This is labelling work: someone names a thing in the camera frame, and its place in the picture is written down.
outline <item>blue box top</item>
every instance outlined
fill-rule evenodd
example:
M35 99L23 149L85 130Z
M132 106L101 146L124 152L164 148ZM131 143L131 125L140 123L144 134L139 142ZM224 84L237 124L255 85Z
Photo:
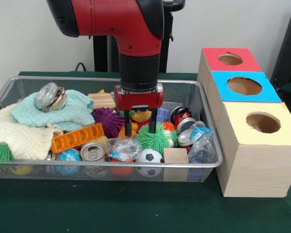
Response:
M282 102L263 72L213 71L212 76L223 101Z

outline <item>metal basket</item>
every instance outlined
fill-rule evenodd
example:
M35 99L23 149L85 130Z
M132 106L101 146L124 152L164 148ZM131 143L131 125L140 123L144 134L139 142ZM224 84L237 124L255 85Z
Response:
M101 89L111 92L119 79L61 78L18 76L6 82L0 91L0 108L16 103L49 82L85 95ZM160 80L164 86L163 108L171 112L178 106L188 106L194 118L201 115L205 124L214 128L203 87L193 81ZM110 163L76 161L14 160L0 163L0 178L48 180L100 180L100 181L160 181L203 182L212 169L222 162L222 153L216 132L212 137L216 156L211 164L172 163Z

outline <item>green tablecloth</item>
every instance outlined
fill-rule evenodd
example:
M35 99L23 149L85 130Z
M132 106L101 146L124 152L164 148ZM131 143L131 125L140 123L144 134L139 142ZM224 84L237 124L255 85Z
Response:
M166 77L194 80L196 74ZM291 189L284 199L223 198L215 171L204 183L0 180L4 232L291 233Z

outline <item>black cable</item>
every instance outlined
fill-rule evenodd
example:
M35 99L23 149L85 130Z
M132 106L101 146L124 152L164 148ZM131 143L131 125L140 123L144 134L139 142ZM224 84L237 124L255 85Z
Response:
M79 63L77 64L77 67L75 68L74 71L78 71L79 66L82 66L82 67L83 67L83 71L84 71L84 72L86 71L85 65L84 65L82 62L79 62Z

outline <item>light blue knitted cloth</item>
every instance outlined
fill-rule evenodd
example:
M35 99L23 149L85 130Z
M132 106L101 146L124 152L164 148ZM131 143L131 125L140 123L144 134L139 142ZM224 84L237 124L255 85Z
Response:
M73 131L94 124L91 115L93 100L75 90L67 90L66 93L67 102L61 110L41 112L35 106L38 93L33 93L18 103L11 113L19 124L30 127L45 127L51 124L62 131Z

